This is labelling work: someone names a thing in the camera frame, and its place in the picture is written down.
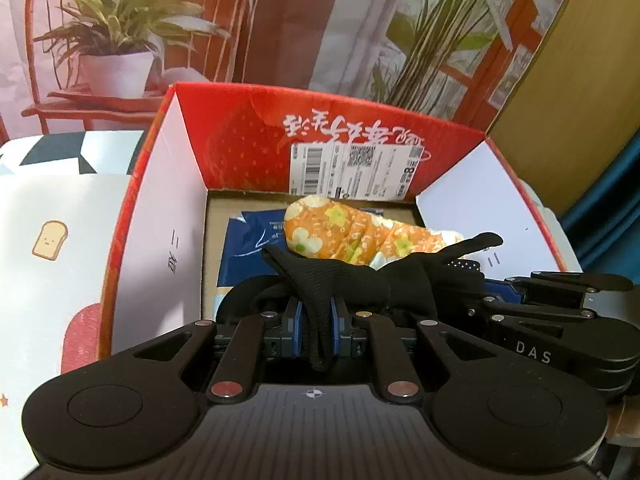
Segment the white shipping label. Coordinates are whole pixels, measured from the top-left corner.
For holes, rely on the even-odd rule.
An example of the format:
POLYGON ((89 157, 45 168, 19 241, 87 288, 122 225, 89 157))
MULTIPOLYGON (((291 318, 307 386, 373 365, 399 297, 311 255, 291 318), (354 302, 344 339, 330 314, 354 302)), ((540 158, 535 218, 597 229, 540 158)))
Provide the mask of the white shipping label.
POLYGON ((421 145, 297 143, 291 148, 288 192, 332 200, 400 202, 421 162, 421 145))

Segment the printed room backdrop cloth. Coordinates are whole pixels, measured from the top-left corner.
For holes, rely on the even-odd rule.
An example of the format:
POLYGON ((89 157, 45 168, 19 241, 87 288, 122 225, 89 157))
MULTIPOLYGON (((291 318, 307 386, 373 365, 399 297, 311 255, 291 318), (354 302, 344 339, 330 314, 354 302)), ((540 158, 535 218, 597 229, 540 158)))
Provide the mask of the printed room backdrop cloth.
MULTIPOLYGON (((139 0, 145 8, 155 0, 139 0)), ((565 0, 180 0, 218 27, 152 41, 146 83, 248 82, 353 96, 488 128, 565 0)), ((1 131, 11 139, 107 123, 65 99, 84 82, 55 30, 77 0, 1 0, 1 131)))

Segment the patterned tablecloth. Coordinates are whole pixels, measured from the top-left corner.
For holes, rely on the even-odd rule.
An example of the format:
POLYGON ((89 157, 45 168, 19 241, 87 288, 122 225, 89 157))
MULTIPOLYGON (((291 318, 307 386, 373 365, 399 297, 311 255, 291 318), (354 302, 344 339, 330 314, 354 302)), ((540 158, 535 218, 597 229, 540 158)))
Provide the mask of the patterned tablecloth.
POLYGON ((1 475, 37 465, 29 395, 61 371, 68 324, 101 299, 140 130, 40 134, 1 149, 1 475))

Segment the blue tissue pack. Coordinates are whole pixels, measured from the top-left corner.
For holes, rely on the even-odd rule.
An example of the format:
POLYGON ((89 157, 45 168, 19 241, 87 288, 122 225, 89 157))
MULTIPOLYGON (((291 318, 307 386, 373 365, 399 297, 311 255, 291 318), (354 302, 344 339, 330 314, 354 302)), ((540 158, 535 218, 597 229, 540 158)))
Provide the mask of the blue tissue pack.
POLYGON ((284 209, 241 211, 229 218, 213 300, 214 315, 235 285, 253 276, 276 274, 262 258, 262 248, 273 245, 286 249, 284 214, 284 209))

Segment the black fabric garment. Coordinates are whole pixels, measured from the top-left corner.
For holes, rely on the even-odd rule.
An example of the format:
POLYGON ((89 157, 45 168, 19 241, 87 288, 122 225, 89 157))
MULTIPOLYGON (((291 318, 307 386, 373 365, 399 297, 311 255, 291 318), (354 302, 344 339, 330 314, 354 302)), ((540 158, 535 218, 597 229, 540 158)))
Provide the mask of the black fabric garment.
POLYGON ((221 301, 216 322, 235 325, 252 314, 282 313, 288 300, 297 299, 302 303, 302 358, 314 370, 322 370, 334 356, 333 299, 343 299, 350 312, 386 315, 397 324, 420 316, 438 320, 461 304, 467 292, 485 290, 483 273, 450 266, 450 261, 502 243, 495 233, 480 233, 434 254, 413 252, 378 270, 299 257, 268 245, 262 260, 274 273, 235 285, 221 301))

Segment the wooden wall panel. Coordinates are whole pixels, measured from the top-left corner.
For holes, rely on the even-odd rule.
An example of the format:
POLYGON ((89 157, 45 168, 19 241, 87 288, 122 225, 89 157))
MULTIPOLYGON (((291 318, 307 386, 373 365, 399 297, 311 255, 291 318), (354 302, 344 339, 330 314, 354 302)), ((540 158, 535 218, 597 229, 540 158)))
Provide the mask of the wooden wall panel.
POLYGON ((564 214, 639 127, 639 0, 568 0, 489 135, 564 214))

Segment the orange floral cloth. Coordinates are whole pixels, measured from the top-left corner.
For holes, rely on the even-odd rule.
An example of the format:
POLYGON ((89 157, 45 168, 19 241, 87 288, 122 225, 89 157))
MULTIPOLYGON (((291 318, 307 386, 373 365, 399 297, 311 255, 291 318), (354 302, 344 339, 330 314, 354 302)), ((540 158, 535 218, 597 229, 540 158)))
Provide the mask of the orange floral cloth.
POLYGON ((463 240, 454 231, 413 226, 319 195, 288 205, 283 231, 286 246, 297 255, 374 270, 415 252, 434 254, 463 240))

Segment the red strawberry cardboard box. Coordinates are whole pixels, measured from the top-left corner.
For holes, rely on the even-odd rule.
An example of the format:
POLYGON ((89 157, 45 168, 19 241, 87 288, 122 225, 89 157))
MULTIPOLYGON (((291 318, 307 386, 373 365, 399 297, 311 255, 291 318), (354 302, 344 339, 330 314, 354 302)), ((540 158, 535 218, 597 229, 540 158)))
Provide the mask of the red strawberry cardboard box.
POLYGON ((179 82, 129 173, 104 278, 102 358, 200 315, 213 191, 413 204, 432 229, 498 233, 502 245, 478 256, 491 278, 566 267, 544 217, 485 133, 369 101, 179 82))

